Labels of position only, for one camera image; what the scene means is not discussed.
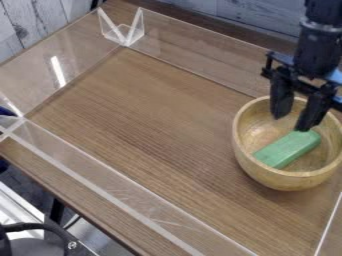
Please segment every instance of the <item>wooden table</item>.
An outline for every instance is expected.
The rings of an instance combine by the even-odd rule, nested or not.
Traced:
[[[131,20],[132,2],[109,1],[107,11]],[[256,55],[244,56],[258,63],[251,80],[264,61],[263,52]],[[122,48],[28,118],[256,254],[313,255],[342,190],[341,175],[295,193],[272,191],[246,176],[230,140],[234,115],[251,99]],[[186,254],[13,140],[0,144],[0,152],[138,253]]]

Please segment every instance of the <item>acrylic barrier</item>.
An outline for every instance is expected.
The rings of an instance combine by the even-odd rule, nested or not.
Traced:
[[[256,255],[120,170],[25,118],[119,47],[128,47],[252,97],[267,94],[268,88],[259,77],[266,49],[142,8],[130,25],[119,24],[99,9],[0,67],[0,105],[19,115],[0,117],[0,141],[15,140],[190,255]],[[252,81],[247,73],[255,74]],[[334,192],[322,194],[331,197],[326,198],[331,209],[327,207],[321,212],[333,215],[317,241],[315,255],[334,255],[341,251],[339,191],[342,184],[334,187]],[[313,213],[307,223],[323,215],[315,209],[315,202],[307,202],[305,211]]]

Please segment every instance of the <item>green sponge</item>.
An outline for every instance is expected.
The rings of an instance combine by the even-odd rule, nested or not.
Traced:
[[[272,168],[284,168],[294,160],[313,150],[321,143],[315,131],[293,131],[272,144],[254,153],[254,157]]]

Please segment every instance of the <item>white wooden wall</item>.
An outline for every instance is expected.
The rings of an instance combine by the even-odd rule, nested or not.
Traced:
[[[290,36],[298,36],[305,14],[305,0],[159,1]]]
[[[89,12],[91,4],[92,0],[0,0],[0,63]]]

